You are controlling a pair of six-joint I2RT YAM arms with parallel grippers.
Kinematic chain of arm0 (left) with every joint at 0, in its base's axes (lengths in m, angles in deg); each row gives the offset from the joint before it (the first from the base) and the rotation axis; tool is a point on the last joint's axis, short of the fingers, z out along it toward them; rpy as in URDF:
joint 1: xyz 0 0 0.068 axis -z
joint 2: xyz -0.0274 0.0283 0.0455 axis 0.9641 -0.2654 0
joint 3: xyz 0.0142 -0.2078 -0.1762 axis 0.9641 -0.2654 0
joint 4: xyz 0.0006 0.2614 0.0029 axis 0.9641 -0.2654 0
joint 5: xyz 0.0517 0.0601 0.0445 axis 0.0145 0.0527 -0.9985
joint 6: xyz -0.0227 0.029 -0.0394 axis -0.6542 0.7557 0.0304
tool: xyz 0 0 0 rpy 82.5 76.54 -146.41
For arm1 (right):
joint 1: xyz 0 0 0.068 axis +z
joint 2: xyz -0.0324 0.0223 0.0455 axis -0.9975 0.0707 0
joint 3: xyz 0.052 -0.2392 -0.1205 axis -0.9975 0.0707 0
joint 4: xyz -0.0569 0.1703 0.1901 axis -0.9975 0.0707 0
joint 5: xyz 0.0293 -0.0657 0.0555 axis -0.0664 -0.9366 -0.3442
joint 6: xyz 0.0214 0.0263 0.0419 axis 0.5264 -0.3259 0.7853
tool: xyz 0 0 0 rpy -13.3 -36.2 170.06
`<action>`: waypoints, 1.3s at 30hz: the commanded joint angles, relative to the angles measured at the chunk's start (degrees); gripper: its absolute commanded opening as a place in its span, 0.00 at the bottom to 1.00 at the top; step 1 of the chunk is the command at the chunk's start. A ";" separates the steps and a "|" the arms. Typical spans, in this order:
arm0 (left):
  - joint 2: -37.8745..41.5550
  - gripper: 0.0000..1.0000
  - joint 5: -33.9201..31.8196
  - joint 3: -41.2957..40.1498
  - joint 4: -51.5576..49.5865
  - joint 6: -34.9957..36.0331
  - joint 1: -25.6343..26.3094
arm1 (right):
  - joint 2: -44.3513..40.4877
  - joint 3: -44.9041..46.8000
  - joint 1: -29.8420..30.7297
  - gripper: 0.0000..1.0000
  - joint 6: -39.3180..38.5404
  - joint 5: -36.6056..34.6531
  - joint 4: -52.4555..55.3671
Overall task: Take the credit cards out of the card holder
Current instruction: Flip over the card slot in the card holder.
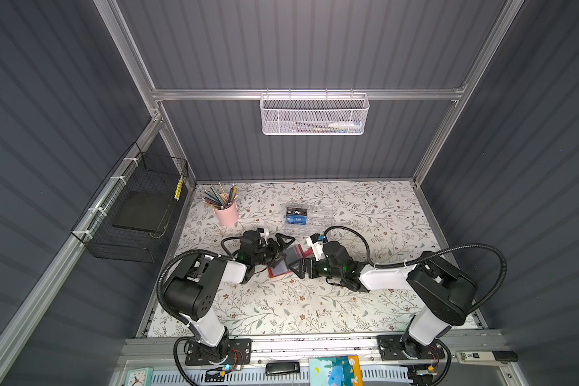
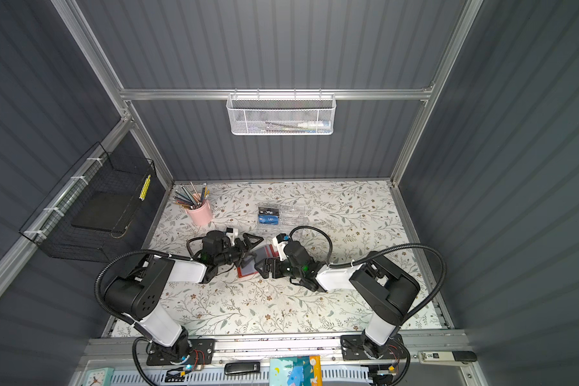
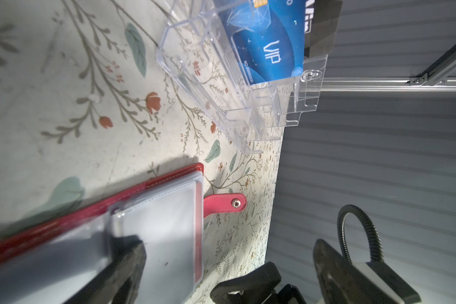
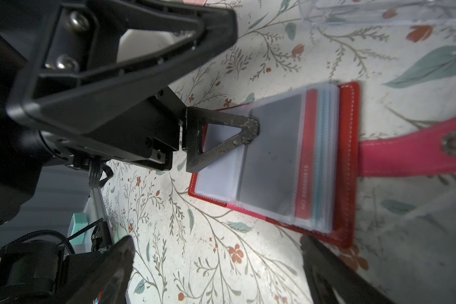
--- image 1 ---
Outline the red leather card holder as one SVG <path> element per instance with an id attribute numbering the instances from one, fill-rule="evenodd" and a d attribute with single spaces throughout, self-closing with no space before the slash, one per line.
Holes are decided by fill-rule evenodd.
<path id="1" fill-rule="evenodd" d="M 294 265 L 300 260 L 311 257 L 313 255 L 312 249 L 303 249 L 300 244 L 293 245 L 286 249 L 286 257 L 273 268 L 268 268 L 270 278 L 276 278 L 291 272 L 291 265 Z"/>

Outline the blue vip card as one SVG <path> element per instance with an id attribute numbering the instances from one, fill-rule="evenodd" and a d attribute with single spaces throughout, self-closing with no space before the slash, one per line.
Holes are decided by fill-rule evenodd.
<path id="1" fill-rule="evenodd" d="M 306 216 L 286 216 L 286 223 L 288 225 L 307 225 L 307 217 Z"/>

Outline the clear acrylic organizer tray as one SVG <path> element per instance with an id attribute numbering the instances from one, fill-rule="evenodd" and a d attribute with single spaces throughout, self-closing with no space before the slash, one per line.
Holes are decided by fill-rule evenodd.
<path id="1" fill-rule="evenodd" d="M 331 205 L 314 205 L 314 204 L 304 204 L 304 203 L 289 203 L 286 204 L 286 209 L 288 207 L 301 207 L 306 208 L 307 213 L 307 225 L 288 225 L 286 223 L 286 210 L 284 215 L 284 220 L 282 222 L 282 230 L 287 234 L 299 235 L 299 236 L 309 236 L 313 233 L 322 233 L 326 228 L 333 225 L 333 207 Z"/>

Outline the black vip card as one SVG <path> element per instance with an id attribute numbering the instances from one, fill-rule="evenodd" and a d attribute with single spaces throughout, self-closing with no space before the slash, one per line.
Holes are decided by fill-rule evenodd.
<path id="1" fill-rule="evenodd" d="M 288 207 L 286 209 L 286 215 L 288 216 L 307 216 L 307 209 L 301 207 Z"/>

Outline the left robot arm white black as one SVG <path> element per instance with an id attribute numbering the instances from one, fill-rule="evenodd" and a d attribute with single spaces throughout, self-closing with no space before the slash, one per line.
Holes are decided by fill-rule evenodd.
<path id="1" fill-rule="evenodd" d="M 264 228 L 221 240 L 222 253 L 191 249 L 172 258 L 155 285 L 159 305 L 194 335 L 196 347 L 214 359 L 228 355 L 228 329 L 218 320 L 212 304 L 220 284 L 245 284 L 259 265 L 273 268 L 286 258 L 295 238 L 273 237 Z"/>

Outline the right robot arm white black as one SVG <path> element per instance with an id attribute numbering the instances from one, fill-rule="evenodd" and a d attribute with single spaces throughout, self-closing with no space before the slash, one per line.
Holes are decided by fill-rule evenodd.
<path id="1" fill-rule="evenodd" d="M 312 257 L 288 265 L 299 278 L 325 278 L 354 292 L 412 290 L 421 299 L 423 309 L 392 344 L 409 359 L 423 357 L 436 346 L 437 339 L 452 326 L 462 326 L 471 313 L 476 282 L 439 255 L 429 258 L 430 253 L 424 252 L 423 262 L 377 268 L 354 260 L 338 241 L 318 241 L 312 250 Z"/>

